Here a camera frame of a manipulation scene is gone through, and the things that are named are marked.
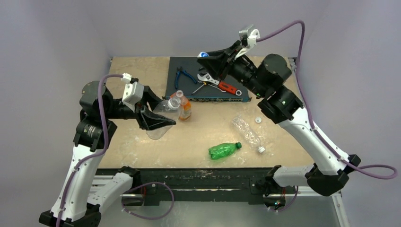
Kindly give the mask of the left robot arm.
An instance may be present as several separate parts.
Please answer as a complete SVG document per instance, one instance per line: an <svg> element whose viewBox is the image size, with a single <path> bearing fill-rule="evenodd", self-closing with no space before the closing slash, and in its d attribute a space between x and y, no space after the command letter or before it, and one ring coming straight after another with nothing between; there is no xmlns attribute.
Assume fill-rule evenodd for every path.
<svg viewBox="0 0 401 227"><path fill-rule="evenodd" d="M124 192L140 190L139 171L123 167L96 192L91 192L98 166L117 130L115 119L134 119L142 130L173 126L172 117L155 112L161 102L153 91L132 79L122 98L115 99L104 82L92 81L82 89L80 122L73 139L69 171L58 199L42 212L39 222L49 227L96 227L102 215Z"/></svg>

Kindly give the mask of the slim clear plastic bottle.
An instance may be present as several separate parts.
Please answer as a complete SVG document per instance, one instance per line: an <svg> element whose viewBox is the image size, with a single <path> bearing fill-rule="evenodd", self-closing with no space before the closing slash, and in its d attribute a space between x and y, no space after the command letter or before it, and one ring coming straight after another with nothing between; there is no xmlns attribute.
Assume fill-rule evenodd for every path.
<svg viewBox="0 0 401 227"><path fill-rule="evenodd" d="M252 129L241 116L236 116L232 119L231 123L234 128L242 135L245 142L250 148L258 153L264 153L266 148L262 145L259 135Z"/></svg>

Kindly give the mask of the orange label plastic bottle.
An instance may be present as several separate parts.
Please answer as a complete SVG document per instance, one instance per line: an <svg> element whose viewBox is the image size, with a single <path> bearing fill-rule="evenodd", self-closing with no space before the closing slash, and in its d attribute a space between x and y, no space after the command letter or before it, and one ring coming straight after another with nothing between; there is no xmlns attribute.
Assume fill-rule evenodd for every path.
<svg viewBox="0 0 401 227"><path fill-rule="evenodd" d="M182 111L180 113L179 120L181 121L188 120L192 115L192 106L189 99L184 95L184 92L182 90L177 90L176 92L174 92L170 96L170 98L173 97L178 97L181 100Z"/></svg>

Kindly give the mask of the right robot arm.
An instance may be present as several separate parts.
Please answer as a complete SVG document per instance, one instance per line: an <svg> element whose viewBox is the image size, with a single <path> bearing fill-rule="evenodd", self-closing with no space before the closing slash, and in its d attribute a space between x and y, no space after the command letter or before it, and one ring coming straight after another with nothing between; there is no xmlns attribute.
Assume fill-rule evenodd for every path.
<svg viewBox="0 0 401 227"><path fill-rule="evenodd" d="M359 165L360 158L341 149L332 153L329 146L334 143L323 133L316 135L305 105L284 84L292 71L282 56L269 54L255 66L239 54L240 46L236 42L223 50L201 52L197 62L213 79L221 82L231 76L255 94L261 112L286 130L314 161L302 167L277 166L265 180L266 188L278 192L285 186L309 186L322 196L341 190L352 172L347 163Z"/></svg>

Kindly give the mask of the white blue bottle cap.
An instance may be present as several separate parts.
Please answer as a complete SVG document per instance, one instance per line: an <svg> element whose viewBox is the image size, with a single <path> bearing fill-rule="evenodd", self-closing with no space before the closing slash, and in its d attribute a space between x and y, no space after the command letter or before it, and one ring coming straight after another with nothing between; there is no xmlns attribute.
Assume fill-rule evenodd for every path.
<svg viewBox="0 0 401 227"><path fill-rule="evenodd" d="M201 58L201 57L209 57L209 54L208 54L207 52L200 52L200 53L197 55L197 57L198 57L198 58Z"/></svg>

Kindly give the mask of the large clear plastic bottle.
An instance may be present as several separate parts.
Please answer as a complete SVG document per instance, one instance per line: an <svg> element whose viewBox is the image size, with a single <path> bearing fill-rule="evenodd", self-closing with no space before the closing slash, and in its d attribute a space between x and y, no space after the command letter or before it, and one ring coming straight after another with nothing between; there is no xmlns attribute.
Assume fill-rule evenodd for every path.
<svg viewBox="0 0 401 227"><path fill-rule="evenodd" d="M175 125L181 111L182 109L180 98L173 97L159 103L154 109L153 113L174 120L175 123L173 125ZM173 125L163 126L162 123L158 123L156 124L156 126L158 127L157 129L146 131L146 134L150 139L158 140L162 138L172 128Z"/></svg>

